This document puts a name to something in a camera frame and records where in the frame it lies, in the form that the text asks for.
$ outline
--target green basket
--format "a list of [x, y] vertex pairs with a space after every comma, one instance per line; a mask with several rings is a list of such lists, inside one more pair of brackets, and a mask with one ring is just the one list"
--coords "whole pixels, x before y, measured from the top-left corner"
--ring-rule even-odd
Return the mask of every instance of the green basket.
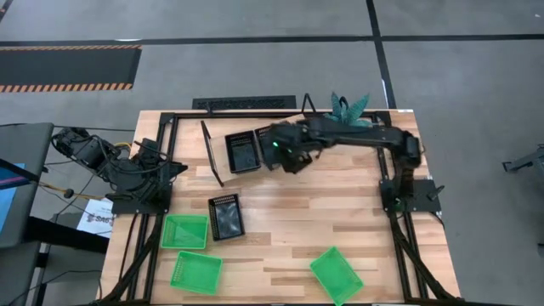
[[337, 306], [346, 303], [363, 287], [363, 281], [335, 246], [321, 254], [309, 268]]
[[218, 288], [223, 259], [181, 251], [173, 269], [170, 286], [189, 292], [214, 295]]
[[167, 215], [162, 231], [162, 248], [196, 249], [206, 247], [207, 215]]

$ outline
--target wooden table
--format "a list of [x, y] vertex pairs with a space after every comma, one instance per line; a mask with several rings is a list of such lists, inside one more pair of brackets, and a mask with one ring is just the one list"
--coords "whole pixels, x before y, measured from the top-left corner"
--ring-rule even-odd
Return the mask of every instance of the wooden table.
[[[134, 139], [155, 139], [160, 114], [158, 110], [141, 111]], [[390, 114], [394, 126], [419, 136], [412, 111], [391, 110]], [[213, 136], [264, 126], [274, 120], [277, 119], [204, 122]], [[340, 249], [365, 283], [349, 300], [351, 303], [403, 301], [393, 238], [377, 188], [381, 174], [375, 149], [339, 145], [325, 150], [318, 161], [297, 175], [280, 169], [249, 181], [233, 180], [221, 188], [209, 167], [200, 119], [182, 119], [173, 159], [188, 165], [189, 170], [173, 185], [170, 213], [208, 214], [209, 198], [237, 193], [241, 197], [246, 235], [218, 242], [208, 235], [206, 249], [199, 251], [224, 259], [216, 296], [171, 288], [178, 252], [161, 249], [152, 303], [331, 303], [309, 270], [310, 262], [331, 246]], [[428, 167], [423, 158], [416, 177], [426, 176]], [[422, 260], [444, 288], [458, 296], [442, 226], [429, 213], [415, 212], [412, 216]], [[115, 221], [101, 278], [104, 293], [117, 283], [132, 218], [124, 215]], [[153, 223], [151, 220], [148, 233]], [[126, 267], [132, 262], [137, 230], [135, 226]], [[417, 296], [409, 259], [407, 264], [412, 295]], [[147, 259], [140, 270], [136, 297], [143, 294], [146, 271]]]

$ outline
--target gray floor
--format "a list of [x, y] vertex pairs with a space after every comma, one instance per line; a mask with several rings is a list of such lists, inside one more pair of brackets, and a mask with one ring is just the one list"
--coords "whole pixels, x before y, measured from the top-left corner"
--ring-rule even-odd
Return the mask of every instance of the gray floor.
[[[375, 2], [383, 35], [544, 33], [542, 1]], [[0, 41], [370, 33], [363, 0], [14, 0], [0, 23]], [[506, 174], [501, 162], [544, 143], [544, 41], [384, 45], [397, 105], [415, 110], [431, 172], [446, 186], [441, 201], [462, 295], [542, 305], [544, 258], [536, 249], [544, 241], [542, 178], [533, 169]], [[370, 93], [370, 107], [386, 107], [371, 42], [145, 46], [133, 90], [3, 93], [0, 124], [133, 128], [140, 110], [187, 109], [197, 97], [296, 94], [300, 103], [309, 92], [325, 107], [332, 90], [349, 99]], [[51, 150], [48, 160], [62, 158]], [[66, 165], [44, 180], [77, 189], [88, 176]], [[105, 192], [98, 180], [88, 190]], [[64, 205], [40, 193], [33, 214], [50, 218]], [[46, 304], [88, 302], [95, 281], [55, 284]]]

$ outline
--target black plastic basket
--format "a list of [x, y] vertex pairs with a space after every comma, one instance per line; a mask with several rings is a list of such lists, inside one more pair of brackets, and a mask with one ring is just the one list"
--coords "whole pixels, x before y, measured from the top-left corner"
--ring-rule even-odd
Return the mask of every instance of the black plastic basket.
[[207, 201], [214, 241], [244, 235], [238, 195], [224, 195]]
[[264, 164], [269, 170], [274, 170], [280, 166], [280, 163], [275, 158], [274, 148], [264, 145], [264, 140], [269, 130], [270, 126], [258, 128], [255, 130], [255, 135], [257, 136], [258, 147], [261, 150]]
[[253, 131], [227, 135], [224, 140], [227, 144], [231, 173], [246, 173], [261, 167]]

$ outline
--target artificial plant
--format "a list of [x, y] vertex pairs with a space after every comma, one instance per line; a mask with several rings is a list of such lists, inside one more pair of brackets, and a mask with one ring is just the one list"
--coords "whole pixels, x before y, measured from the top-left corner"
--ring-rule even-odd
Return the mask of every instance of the artificial plant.
[[334, 92], [332, 92], [332, 113], [325, 114], [325, 117], [335, 122], [341, 122], [352, 127], [370, 126], [372, 125], [372, 123], [366, 120], [359, 120], [360, 116], [363, 114], [363, 111], [365, 111], [366, 105], [368, 104], [368, 99], [369, 95], [367, 94], [366, 96], [349, 106], [346, 98], [338, 98], [338, 96]]

